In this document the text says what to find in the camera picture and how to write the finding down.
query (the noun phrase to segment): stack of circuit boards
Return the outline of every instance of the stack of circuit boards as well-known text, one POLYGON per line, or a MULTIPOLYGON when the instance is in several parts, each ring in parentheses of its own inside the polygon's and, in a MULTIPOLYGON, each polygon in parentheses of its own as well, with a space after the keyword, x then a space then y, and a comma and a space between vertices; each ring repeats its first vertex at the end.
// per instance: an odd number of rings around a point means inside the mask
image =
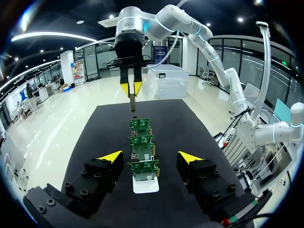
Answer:
POLYGON ((128 165, 133 171, 135 181, 151 181, 159 175, 158 160, 155 160, 155 146, 150 118, 130 120, 132 136, 129 137, 132 150, 128 165))

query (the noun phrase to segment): glossy floor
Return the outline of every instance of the glossy floor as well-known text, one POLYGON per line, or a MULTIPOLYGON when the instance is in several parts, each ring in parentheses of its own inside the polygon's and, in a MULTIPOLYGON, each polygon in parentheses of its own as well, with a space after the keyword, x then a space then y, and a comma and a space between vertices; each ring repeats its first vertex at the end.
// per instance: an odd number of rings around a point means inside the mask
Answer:
MULTIPOLYGON (((151 99, 141 92, 136 100, 151 99)), ((211 135, 224 132, 231 122, 229 95, 214 86, 203 85, 196 76, 190 77, 183 100, 211 135)), ((26 157, 24 168, 29 176, 26 188, 43 188, 50 183, 61 189, 74 146, 95 108, 127 102, 129 99, 119 85, 119 77, 109 77, 55 94, 43 103, 37 114, 11 124, 7 133, 26 157)), ((264 213, 273 210, 275 203, 276 200, 269 204, 264 213)))

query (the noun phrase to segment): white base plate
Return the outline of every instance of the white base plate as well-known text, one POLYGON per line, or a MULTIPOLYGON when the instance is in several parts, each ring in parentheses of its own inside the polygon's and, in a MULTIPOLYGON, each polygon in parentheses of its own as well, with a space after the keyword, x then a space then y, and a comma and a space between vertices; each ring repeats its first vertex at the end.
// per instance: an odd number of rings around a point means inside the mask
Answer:
POLYGON ((155 177, 153 180, 135 181, 134 176, 132 176, 132 179, 133 192, 136 194, 158 192, 160 189, 157 177, 155 177))

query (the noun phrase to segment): black table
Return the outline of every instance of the black table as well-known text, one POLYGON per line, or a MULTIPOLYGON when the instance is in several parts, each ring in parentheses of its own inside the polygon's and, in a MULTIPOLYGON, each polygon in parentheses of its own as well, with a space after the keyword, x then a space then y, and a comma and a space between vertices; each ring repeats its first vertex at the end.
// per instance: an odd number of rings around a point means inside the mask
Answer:
POLYGON ((151 118, 156 158, 160 160, 160 190, 134 194, 132 172, 125 165, 114 191, 106 195, 90 220, 117 228, 189 228, 209 221, 179 176, 176 169, 178 151, 213 160, 220 175, 237 184, 237 195, 243 192, 222 150, 182 100, 137 102, 136 114, 130 112, 130 104, 98 106, 73 150, 64 183, 71 181, 91 157, 122 150, 124 162, 130 162, 129 120, 134 115, 151 118))

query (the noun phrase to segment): yellow triangular marker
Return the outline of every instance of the yellow triangular marker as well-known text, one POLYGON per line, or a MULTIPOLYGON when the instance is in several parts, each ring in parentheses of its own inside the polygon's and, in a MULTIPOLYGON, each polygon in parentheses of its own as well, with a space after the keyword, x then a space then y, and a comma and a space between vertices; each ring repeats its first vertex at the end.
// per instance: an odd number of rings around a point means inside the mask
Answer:
POLYGON ((195 157, 193 155, 187 154, 185 152, 179 151, 181 156, 185 159, 185 161, 189 164, 189 162, 193 162, 194 160, 204 160, 202 158, 195 157))
POLYGON ((130 94, 129 94, 129 84, 128 83, 122 83, 120 85, 122 86, 125 94, 127 94, 127 97, 129 97, 130 96, 130 94))
POLYGON ((101 158, 97 158, 97 159, 106 159, 106 160, 108 160, 108 161, 111 161, 111 163, 113 163, 114 161, 115 161, 115 159, 118 157, 118 155, 120 154, 120 153, 122 153, 123 151, 117 151, 117 152, 114 152, 114 153, 111 153, 111 154, 108 154, 108 155, 106 155, 106 156, 104 156, 104 157, 101 157, 101 158))
POLYGON ((139 90, 142 87, 143 82, 134 82, 134 92, 135 92, 135 96, 138 95, 139 90))

